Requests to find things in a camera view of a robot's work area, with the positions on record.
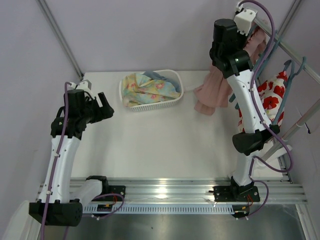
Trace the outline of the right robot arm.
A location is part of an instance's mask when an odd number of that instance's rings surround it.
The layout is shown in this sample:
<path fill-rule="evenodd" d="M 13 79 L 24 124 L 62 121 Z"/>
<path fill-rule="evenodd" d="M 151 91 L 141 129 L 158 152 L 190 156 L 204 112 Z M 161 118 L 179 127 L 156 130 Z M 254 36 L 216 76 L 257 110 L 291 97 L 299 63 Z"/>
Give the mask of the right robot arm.
<path fill-rule="evenodd" d="M 240 32 L 232 19 L 222 18 L 214 22 L 210 57 L 235 95 L 244 128 L 243 132 L 232 137 L 238 152 L 237 165 L 230 185 L 213 189 L 216 202 L 246 202 L 248 196 L 260 201 L 258 189 L 251 179 L 254 160 L 262 155 L 264 144 L 280 132 L 279 126 L 271 123 L 260 100 L 253 79 L 254 66 L 244 50 L 247 36 L 247 32 Z"/>

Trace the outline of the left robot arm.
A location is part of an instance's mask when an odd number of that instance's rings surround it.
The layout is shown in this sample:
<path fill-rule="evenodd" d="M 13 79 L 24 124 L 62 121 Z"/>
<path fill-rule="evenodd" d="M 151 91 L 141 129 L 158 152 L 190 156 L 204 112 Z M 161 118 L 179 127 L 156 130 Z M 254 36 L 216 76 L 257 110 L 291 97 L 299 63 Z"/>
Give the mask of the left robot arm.
<path fill-rule="evenodd" d="M 51 156 L 43 188 L 36 202 L 29 204 L 29 215 L 47 226 L 76 227 L 83 209 L 95 197 L 110 192 L 106 176 L 91 175 L 74 193 L 70 180 L 77 149 L 88 124 L 113 116 L 103 92 L 96 97 L 83 89 L 68 90 L 64 106 L 51 123 Z"/>

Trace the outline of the pink skirt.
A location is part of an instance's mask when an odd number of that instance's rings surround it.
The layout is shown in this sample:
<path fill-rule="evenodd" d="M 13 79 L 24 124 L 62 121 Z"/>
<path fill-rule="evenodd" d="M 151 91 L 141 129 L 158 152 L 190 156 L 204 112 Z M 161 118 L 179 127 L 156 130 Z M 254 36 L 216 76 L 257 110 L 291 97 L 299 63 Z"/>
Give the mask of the pink skirt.
<path fill-rule="evenodd" d="M 260 27 L 255 27 L 248 38 L 244 50 L 249 54 L 253 64 L 266 49 L 266 34 Z M 215 66 L 209 68 L 203 84 L 194 89 L 196 104 L 194 109 L 204 115 L 211 116 L 217 108 L 228 106 L 228 97 L 232 89 L 222 72 Z"/>

